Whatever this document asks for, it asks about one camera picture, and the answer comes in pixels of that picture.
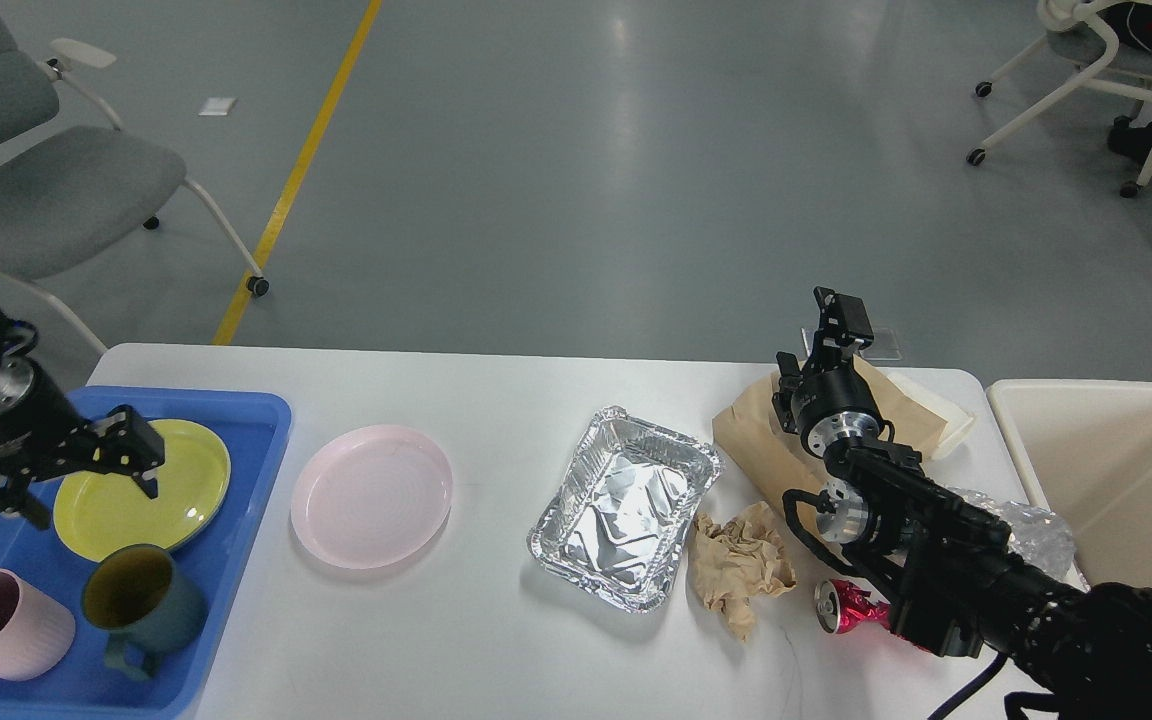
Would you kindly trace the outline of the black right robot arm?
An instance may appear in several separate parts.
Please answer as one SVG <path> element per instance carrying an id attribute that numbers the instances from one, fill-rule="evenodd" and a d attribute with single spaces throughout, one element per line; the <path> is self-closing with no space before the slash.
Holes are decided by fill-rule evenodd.
<path id="1" fill-rule="evenodd" d="M 886 597 L 892 634 L 932 655 L 995 650 L 933 717 L 950 715 L 1014 662 L 1039 692 L 1006 694 L 1010 719 L 1152 719 L 1152 588 L 1079 591 L 1011 551 L 1005 520 L 938 486 L 920 452 L 895 441 L 855 367 L 874 340 L 864 302 L 813 293 L 812 348 L 806 361 L 778 354 L 772 404 L 829 480 L 814 493 L 787 488 L 785 520 L 823 564 Z"/>

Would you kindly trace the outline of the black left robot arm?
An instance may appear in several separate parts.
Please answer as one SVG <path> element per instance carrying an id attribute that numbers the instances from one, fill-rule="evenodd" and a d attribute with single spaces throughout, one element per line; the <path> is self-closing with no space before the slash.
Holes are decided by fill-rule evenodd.
<path id="1" fill-rule="evenodd" d="M 132 406 L 116 406 L 101 419 L 84 418 L 29 356 L 36 340 L 31 324 L 0 309 L 0 511 L 50 529 L 50 510 L 31 488 L 76 471 L 122 475 L 143 497 L 159 497 L 162 437 Z"/>

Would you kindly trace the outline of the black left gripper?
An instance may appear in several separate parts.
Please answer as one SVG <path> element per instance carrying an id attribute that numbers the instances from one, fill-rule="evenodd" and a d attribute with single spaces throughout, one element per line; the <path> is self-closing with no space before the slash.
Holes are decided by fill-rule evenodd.
<path id="1" fill-rule="evenodd" d="M 165 460 L 164 438 L 132 406 L 86 420 L 36 361 L 8 357 L 0 366 L 0 514 L 50 530 L 51 511 L 29 487 L 74 471 L 122 475 L 156 500 Z"/>

